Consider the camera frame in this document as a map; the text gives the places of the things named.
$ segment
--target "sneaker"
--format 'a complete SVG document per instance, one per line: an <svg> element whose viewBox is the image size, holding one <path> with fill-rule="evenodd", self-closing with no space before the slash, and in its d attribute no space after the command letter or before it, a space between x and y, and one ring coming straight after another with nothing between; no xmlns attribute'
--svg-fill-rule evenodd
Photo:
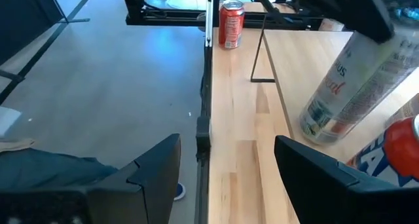
<svg viewBox="0 0 419 224"><path fill-rule="evenodd" d="M180 200L183 197L185 197L186 194L186 188L184 185L182 185L181 183L177 184L177 189L176 189L176 197L174 199L174 201Z"/></svg>

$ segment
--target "colorful can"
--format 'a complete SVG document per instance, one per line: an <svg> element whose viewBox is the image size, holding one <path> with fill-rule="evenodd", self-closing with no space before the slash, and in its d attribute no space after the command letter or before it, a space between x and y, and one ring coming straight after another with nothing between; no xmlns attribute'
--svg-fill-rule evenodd
<svg viewBox="0 0 419 224"><path fill-rule="evenodd" d="M220 9L218 42L226 49L237 48L242 38L244 5L241 1L226 0Z"/></svg>
<svg viewBox="0 0 419 224"><path fill-rule="evenodd" d="M303 109L300 127L314 143L343 138L419 66L419 12L385 1L394 36L378 44L354 32Z"/></svg>
<svg viewBox="0 0 419 224"><path fill-rule="evenodd" d="M395 121L419 115L419 94L416 94L407 103L405 103L399 110L397 110L384 124L387 128Z"/></svg>
<svg viewBox="0 0 419 224"><path fill-rule="evenodd" d="M398 187L419 187L419 116L393 123L346 164Z"/></svg>

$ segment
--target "gray floor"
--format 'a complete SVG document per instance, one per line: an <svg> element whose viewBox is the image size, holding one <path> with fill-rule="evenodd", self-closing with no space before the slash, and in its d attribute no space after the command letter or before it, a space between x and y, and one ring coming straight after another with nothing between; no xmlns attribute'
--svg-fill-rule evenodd
<svg viewBox="0 0 419 224"><path fill-rule="evenodd" d="M178 132L187 195L170 223L192 223L204 35L126 26L125 15L123 0L89 0L77 17L91 21L66 27L3 104L23 113L9 136L121 167Z"/></svg>

